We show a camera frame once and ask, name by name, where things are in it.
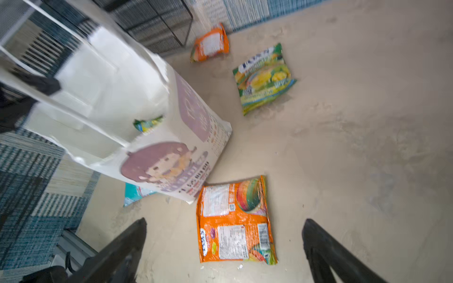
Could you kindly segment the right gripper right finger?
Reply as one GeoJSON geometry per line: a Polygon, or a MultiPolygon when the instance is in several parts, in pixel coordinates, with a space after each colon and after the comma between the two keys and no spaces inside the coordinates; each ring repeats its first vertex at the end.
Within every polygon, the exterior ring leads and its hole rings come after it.
{"type": "Polygon", "coordinates": [[[358,260],[316,221],[305,221],[302,240],[315,283],[335,283],[335,274],[344,283],[384,282],[383,278],[358,260]]]}

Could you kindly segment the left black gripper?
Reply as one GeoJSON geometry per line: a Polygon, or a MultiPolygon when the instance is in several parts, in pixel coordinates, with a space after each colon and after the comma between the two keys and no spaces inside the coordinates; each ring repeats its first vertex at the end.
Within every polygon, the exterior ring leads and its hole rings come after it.
{"type": "MultiPolygon", "coordinates": [[[[41,77],[22,71],[12,71],[11,73],[22,82],[47,96],[61,90],[60,82],[55,78],[41,77]]],[[[1,134],[15,130],[17,121],[22,116],[27,115],[35,103],[36,101],[30,97],[21,99],[18,102],[8,100],[5,96],[4,86],[1,85],[1,134]]]]}

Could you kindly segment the Fox's spring tea bag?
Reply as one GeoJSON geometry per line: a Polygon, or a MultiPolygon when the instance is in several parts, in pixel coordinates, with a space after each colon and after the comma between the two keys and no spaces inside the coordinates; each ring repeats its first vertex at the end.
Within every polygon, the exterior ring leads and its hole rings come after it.
{"type": "Polygon", "coordinates": [[[285,63],[281,43],[249,58],[232,73],[245,116],[276,100],[297,82],[285,63]]]}

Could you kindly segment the orange candy bag front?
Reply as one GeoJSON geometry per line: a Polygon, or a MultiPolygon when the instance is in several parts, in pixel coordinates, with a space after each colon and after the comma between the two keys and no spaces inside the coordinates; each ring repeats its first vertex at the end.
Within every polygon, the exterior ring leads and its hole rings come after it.
{"type": "Polygon", "coordinates": [[[197,201],[196,217],[201,263],[278,263],[268,213],[266,176],[204,186],[197,201]]]}

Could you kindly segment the orange candy bag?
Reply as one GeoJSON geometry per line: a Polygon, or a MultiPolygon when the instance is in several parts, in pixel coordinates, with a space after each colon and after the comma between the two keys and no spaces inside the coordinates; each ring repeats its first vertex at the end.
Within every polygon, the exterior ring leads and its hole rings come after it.
{"type": "Polygon", "coordinates": [[[230,52],[230,42],[222,23],[213,26],[211,31],[195,40],[190,60],[191,62],[205,61],[219,54],[230,52]]]}
{"type": "Polygon", "coordinates": [[[196,217],[201,263],[278,263],[268,213],[266,176],[204,186],[197,201],[196,217]]]}

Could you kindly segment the green Fox's candy bag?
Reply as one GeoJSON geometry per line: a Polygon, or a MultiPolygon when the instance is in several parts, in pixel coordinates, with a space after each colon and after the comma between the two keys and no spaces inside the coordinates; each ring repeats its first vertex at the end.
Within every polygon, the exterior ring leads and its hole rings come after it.
{"type": "Polygon", "coordinates": [[[164,120],[163,116],[159,116],[157,118],[151,120],[135,120],[133,125],[135,129],[142,133],[146,133],[149,130],[154,129],[155,127],[159,126],[164,120]]]}

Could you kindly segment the white paper bag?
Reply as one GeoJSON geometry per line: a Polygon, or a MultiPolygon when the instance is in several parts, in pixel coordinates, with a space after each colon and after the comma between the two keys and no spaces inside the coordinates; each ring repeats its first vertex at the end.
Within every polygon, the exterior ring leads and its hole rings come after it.
{"type": "Polygon", "coordinates": [[[192,203],[232,128],[162,57],[125,33],[91,1],[71,5],[98,24],[70,56],[47,96],[1,70],[1,82],[33,98],[25,128],[77,163],[111,178],[192,203]],[[142,133],[135,120],[163,116],[142,133]]]}

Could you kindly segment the orange candy bag by shelf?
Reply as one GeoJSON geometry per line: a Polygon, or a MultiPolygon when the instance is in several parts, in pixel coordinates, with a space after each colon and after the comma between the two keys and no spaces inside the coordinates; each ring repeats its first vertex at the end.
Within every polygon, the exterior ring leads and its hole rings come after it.
{"type": "Polygon", "coordinates": [[[190,60],[191,62],[205,61],[219,54],[230,52],[230,42],[222,23],[213,26],[211,31],[195,40],[190,60]]]}

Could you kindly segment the teal mint candy bag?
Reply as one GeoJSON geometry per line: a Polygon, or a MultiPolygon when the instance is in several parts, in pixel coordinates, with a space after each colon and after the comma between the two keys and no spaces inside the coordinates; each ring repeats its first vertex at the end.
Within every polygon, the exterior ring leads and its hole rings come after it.
{"type": "Polygon", "coordinates": [[[125,200],[124,207],[131,205],[134,202],[137,202],[144,197],[153,195],[156,192],[149,189],[142,189],[139,186],[132,185],[130,183],[125,183],[125,200]]]}

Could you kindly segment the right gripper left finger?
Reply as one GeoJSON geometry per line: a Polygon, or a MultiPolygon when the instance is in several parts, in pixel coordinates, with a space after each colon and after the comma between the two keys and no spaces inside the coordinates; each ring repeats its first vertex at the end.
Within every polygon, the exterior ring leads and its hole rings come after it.
{"type": "Polygon", "coordinates": [[[147,233],[145,218],[135,221],[96,256],[91,257],[68,283],[135,283],[147,233]]]}

